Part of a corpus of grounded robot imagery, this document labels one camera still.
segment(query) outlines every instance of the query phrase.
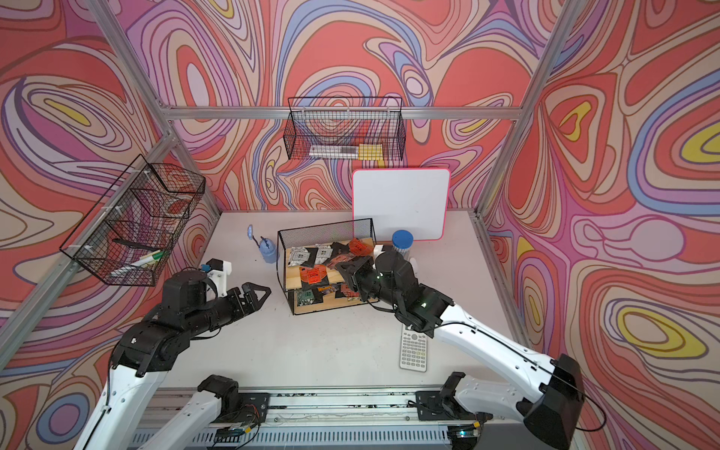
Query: whiteboard pink frame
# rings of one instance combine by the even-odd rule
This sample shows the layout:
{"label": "whiteboard pink frame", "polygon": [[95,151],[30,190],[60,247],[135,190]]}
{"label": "whiteboard pink frame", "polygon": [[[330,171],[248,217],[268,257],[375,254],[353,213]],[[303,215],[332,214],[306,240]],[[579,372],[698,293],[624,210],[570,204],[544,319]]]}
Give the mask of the whiteboard pink frame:
{"label": "whiteboard pink frame", "polygon": [[359,168],[353,171],[353,220],[355,220],[357,217],[355,217],[355,173],[360,171],[446,171],[448,173],[448,187],[445,193],[445,215],[443,217],[443,230],[440,234],[440,237],[437,239],[416,239],[415,242],[424,242],[424,241],[430,241],[430,240],[441,240],[443,236],[445,236],[445,223],[447,222],[447,215],[448,215],[448,195],[450,193],[450,180],[452,178],[452,172],[444,167],[398,167],[398,168]]}

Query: psychedelic wall pattern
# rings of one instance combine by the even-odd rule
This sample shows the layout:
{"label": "psychedelic wall pattern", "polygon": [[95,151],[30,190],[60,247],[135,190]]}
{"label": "psychedelic wall pattern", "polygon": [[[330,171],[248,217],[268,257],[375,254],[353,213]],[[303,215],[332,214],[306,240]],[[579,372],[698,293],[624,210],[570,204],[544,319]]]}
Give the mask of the psychedelic wall pattern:
{"label": "psychedelic wall pattern", "polygon": [[590,2],[484,211],[534,347],[608,413],[585,448],[720,442],[718,42],[717,2]]}
{"label": "psychedelic wall pattern", "polygon": [[[81,4],[0,1],[0,326],[82,215],[159,138]],[[201,203],[163,276],[198,264],[214,224]],[[77,273],[0,372],[0,449],[72,448],[109,350],[159,289],[107,287]]]}
{"label": "psychedelic wall pattern", "polygon": [[[405,160],[387,166],[447,168],[448,207],[470,208],[510,121],[429,122],[428,142],[408,137]],[[377,167],[374,161],[288,161],[281,120],[182,120],[175,126],[222,210],[349,210],[353,171]]]}
{"label": "psychedelic wall pattern", "polygon": [[[560,8],[519,0],[112,6],[162,102],[190,107],[389,94],[410,106],[517,106]],[[474,207],[508,126],[410,121],[400,165],[448,166],[449,207]],[[176,128],[224,210],[350,208],[360,163],[287,161],[282,121],[184,120]]]}

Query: white marker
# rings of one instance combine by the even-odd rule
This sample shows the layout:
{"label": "white marker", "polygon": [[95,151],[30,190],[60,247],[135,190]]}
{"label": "white marker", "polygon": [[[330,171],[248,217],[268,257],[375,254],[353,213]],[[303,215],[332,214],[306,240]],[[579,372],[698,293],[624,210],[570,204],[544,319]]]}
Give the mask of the white marker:
{"label": "white marker", "polygon": [[119,269],[115,269],[114,271],[110,272],[110,276],[120,276],[133,270],[135,267],[143,267],[154,264],[155,262],[160,261],[164,254],[164,250],[154,251],[149,255],[145,255],[144,257],[138,259],[134,263],[131,263],[129,266],[123,266]]}

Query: hanging wire basket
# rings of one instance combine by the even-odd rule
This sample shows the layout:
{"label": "hanging wire basket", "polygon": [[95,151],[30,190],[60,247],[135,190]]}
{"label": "hanging wire basket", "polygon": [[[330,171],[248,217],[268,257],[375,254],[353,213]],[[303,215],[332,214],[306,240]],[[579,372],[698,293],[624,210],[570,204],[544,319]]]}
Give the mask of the hanging wire basket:
{"label": "hanging wire basket", "polygon": [[[139,158],[142,166],[132,170]],[[136,172],[111,207],[101,207],[102,220],[78,245],[67,245],[96,211],[98,203],[60,246],[105,284],[155,286],[192,211],[205,193],[205,178],[180,166],[148,163],[138,156],[118,177]]]}
{"label": "hanging wire basket", "polygon": [[398,96],[288,99],[283,139],[288,159],[401,161],[405,123]]}

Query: white whiteboard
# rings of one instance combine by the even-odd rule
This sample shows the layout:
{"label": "white whiteboard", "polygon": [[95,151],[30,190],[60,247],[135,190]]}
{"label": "white whiteboard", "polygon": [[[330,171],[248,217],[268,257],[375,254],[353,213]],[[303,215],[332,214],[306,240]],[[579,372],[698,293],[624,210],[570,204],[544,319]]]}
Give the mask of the white whiteboard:
{"label": "white whiteboard", "polygon": [[377,240],[407,230],[415,240],[443,237],[450,171],[377,168],[353,172],[353,218],[372,217]]}

